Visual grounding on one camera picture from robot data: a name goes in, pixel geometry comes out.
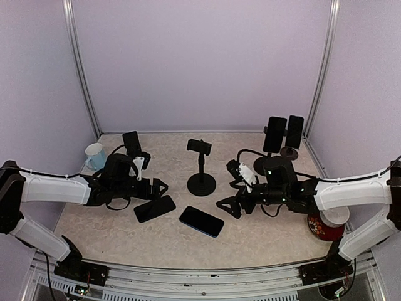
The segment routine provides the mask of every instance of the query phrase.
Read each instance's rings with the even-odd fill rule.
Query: light blue mug
[[[100,143],[89,145],[85,149],[85,154],[88,157],[85,161],[87,168],[91,169],[92,171],[98,171],[105,166],[107,157],[105,150]]]

